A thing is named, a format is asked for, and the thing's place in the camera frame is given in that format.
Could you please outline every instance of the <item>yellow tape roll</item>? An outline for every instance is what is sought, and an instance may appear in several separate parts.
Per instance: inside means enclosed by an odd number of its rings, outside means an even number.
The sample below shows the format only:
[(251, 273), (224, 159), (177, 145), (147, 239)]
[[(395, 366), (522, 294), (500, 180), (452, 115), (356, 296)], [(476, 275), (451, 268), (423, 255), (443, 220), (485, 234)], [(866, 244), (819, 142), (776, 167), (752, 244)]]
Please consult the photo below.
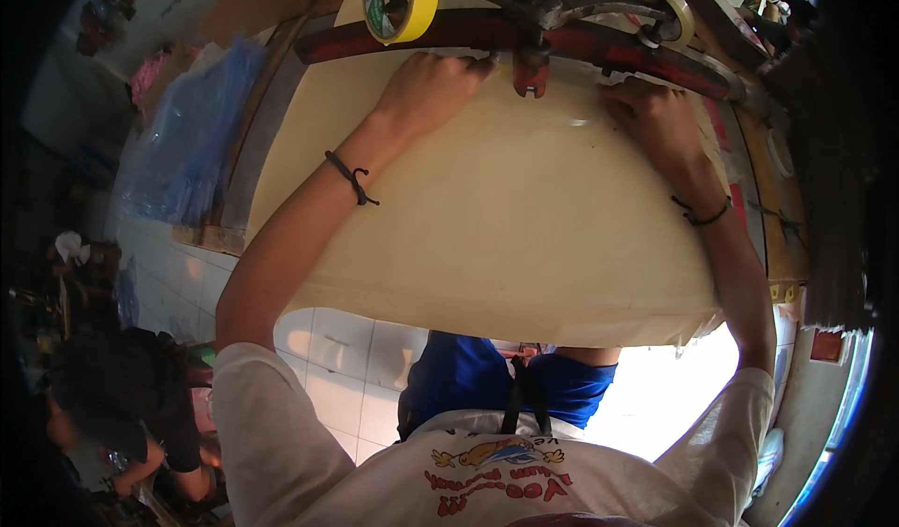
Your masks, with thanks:
[(384, 45), (410, 42), (421, 37), (431, 26), (438, 0), (409, 0), (403, 24), (394, 28), (384, 11), (384, 0), (362, 0), (365, 25), (371, 35)]
[(693, 33), (696, 32), (696, 21), (693, 12), (686, 0), (665, 0), (674, 10), (674, 15), (680, 20), (680, 37), (673, 42), (662, 42), (662, 45), (675, 51), (680, 51), (690, 42)]

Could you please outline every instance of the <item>beige board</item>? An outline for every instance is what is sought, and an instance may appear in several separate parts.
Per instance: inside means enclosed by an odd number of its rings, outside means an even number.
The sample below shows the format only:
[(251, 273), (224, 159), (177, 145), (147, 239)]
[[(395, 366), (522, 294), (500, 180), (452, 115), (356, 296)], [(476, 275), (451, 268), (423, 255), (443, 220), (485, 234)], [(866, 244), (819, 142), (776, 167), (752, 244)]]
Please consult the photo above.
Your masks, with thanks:
[[(346, 0), (338, 23), (361, 18), (361, 0)], [(249, 241), (410, 53), (309, 67), (256, 187)], [(367, 190), (381, 206), (353, 212), (286, 311), (598, 347), (685, 344), (714, 318), (700, 237), (601, 107), (593, 70), (554, 61), (539, 100), (517, 96), (508, 71)]]

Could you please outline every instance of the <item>blue plastic bag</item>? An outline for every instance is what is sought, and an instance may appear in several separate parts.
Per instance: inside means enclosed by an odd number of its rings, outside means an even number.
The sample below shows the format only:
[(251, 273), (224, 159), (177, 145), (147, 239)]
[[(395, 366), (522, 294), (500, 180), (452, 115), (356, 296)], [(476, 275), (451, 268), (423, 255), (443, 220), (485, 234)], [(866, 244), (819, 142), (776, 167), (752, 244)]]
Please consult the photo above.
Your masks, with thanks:
[(140, 303), (137, 294), (138, 263), (132, 256), (123, 270), (118, 270), (115, 298), (118, 305), (118, 322), (123, 329), (138, 325)]
[(169, 85), (153, 127), (141, 135), (122, 193), (125, 213), (200, 225), (224, 191), (223, 165), (265, 56), (259, 44), (238, 41), (219, 62)]

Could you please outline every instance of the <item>black hair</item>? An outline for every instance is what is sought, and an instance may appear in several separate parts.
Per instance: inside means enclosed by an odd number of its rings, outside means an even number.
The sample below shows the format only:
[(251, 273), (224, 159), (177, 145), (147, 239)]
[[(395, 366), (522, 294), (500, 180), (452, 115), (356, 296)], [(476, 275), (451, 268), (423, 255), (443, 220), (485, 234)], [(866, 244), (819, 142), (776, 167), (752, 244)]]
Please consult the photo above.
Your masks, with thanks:
[(808, 0), (788, 0), (789, 17), (803, 29), (807, 29), (818, 17), (818, 9)]
[(43, 254), (47, 251), (48, 248), (54, 246), (55, 244), (56, 242), (47, 235), (40, 237), (40, 253)]

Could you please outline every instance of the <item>workbench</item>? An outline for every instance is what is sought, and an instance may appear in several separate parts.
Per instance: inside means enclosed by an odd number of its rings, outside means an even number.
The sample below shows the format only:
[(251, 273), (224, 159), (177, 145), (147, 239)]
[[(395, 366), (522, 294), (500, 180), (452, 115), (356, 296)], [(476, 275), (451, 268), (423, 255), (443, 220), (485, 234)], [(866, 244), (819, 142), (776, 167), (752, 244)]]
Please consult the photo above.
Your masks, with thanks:
[[(330, 9), (336, 9), (339, 4), (337, 1), (335, 6), (332, 2)], [(322, 15), (322, 7), (319, 8), (319, 12), (311, 11), (307, 16), (282, 23), (268, 42), (268, 63), (247, 100), (239, 138), (229, 155), (227, 190), (202, 229), (174, 228), (176, 241), (234, 256), (243, 252), (256, 184), (287, 107), (307, 69), (290, 46), (298, 37), (333, 24), (334, 16)], [(752, 72), (725, 55), (701, 18), (697, 18), (697, 40), (706, 54), (749, 81), (758, 82)], [(762, 122), (741, 106), (707, 98), (704, 104), (736, 211), (744, 220), (768, 272), (772, 301), (791, 302), (798, 297), (799, 286), (807, 273), (804, 251), (796, 248), (796, 244), (802, 244), (804, 232), (796, 179), (784, 178), (774, 168)], [(759, 206), (781, 217), (765, 215)], [(783, 220), (800, 229), (799, 241), (790, 240)]]

